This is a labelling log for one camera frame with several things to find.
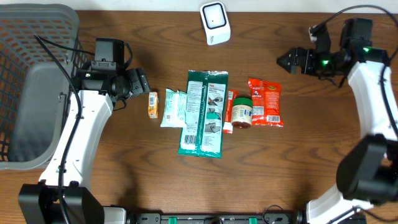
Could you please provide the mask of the orange tissue pack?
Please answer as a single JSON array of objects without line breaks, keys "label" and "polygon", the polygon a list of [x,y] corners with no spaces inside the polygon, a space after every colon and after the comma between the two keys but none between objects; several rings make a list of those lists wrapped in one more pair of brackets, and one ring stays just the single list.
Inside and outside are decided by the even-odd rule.
[{"label": "orange tissue pack", "polygon": [[150,119],[157,119],[159,117],[159,98],[155,91],[149,93],[147,112]]}]

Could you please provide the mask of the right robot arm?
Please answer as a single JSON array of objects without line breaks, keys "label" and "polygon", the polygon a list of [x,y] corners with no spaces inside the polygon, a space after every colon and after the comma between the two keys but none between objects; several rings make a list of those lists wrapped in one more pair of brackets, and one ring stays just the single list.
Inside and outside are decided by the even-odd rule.
[{"label": "right robot arm", "polygon": [[360,122],[359,143],[340,162],[336,182],[306,204],[300,223],[340,223],[356,212],[397,201],[397,103],[390,59],[383,49],[352,47],[336,53],[292,48],[277,59],[289,73],[343,75],[351,87]]}]

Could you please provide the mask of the green lid seasoning jar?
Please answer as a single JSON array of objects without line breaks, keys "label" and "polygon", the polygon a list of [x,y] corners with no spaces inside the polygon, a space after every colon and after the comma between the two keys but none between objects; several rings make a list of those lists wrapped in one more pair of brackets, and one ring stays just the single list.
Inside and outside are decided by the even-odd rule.
[{"label": "green lid seasoning jar", "polygon": [[239,97],[233,101],[231,124],[234,128],[247,129],[252,126],[252,99]]}]

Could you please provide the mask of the light green wipes pack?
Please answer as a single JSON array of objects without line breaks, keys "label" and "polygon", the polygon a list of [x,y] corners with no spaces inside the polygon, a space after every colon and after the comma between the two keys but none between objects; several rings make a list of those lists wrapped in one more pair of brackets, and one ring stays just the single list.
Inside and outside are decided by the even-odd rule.
[{"label": "light green wipes pack", "polygon": [[186,128],[187,94],[166,89],[165,108],[161,128]]}]

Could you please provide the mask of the red stick sachet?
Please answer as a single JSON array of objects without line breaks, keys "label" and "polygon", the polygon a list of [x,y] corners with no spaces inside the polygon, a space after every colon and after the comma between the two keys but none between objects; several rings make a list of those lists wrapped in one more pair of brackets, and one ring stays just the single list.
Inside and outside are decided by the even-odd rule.
[{"label": "red stick sachet", "polygon": [[228,90],[228,100],[226,105],[226,114],[223,125],[223,132],[232,134],[233,133],[233,125],[231,123],[232,109],[233,109],[233,101],[236,99],[238,95],[237,90]]}]

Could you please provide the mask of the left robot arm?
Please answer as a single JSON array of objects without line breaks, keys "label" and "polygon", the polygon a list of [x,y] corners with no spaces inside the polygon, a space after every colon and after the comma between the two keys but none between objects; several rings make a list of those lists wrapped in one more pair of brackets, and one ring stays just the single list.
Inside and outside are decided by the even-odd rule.
[{"label": "left robot arm", "polygon": [[118,100],[150,92],[143,68],[80,70],[72,79],[68,117],[55,153],[36,184],[24,184],[19,205],[27,223],[129,223],[128,211],[103,206],[90,192],[93,161]]}]

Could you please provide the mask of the grey plastic mesh basket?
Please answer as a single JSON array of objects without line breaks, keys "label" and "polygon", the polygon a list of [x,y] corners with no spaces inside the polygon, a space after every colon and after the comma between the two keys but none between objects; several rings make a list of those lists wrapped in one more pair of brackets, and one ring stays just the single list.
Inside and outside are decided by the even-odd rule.
[{"label": "grey plastic mesh basket", "polygon": [[61,4],[1,5],[1,169],[44,167],[66,122],[67,79],[88,60],[78,40],[80,20]]}]

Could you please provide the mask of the red snack packet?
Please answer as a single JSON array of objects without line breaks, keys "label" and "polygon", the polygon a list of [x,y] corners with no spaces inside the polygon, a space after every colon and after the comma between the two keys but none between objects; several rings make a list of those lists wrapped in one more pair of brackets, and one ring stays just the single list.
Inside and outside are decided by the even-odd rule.
[{"label": "red snack packet", "polygon": [[248,86],[252,99],[252,125],[283,127],[280,116],[280,83],[258,78],[249,78]]}]

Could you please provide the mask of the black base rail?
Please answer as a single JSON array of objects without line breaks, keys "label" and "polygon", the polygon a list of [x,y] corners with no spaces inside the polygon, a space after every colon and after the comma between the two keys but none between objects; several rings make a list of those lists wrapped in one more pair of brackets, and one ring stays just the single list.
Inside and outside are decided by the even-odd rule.
[{"label": "black base rail", "polygon": [[297,218],[293,213],[269,212],[265,215],[161,215],[142,213],[125,215],[124,218],[111,217],[106,214],[105,223],[128,224],[291,224],[305,223],[303,217]]}]

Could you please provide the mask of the white barcode scanner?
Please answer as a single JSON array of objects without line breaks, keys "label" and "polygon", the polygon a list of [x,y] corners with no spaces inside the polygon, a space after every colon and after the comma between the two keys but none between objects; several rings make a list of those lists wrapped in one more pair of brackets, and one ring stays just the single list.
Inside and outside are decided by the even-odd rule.
[{"label": "white barcode scanner", "polygon": [[215,1],[202,5],[200,16],[208,45],[217,45],[229,41],[231,27],[222,2]]}]

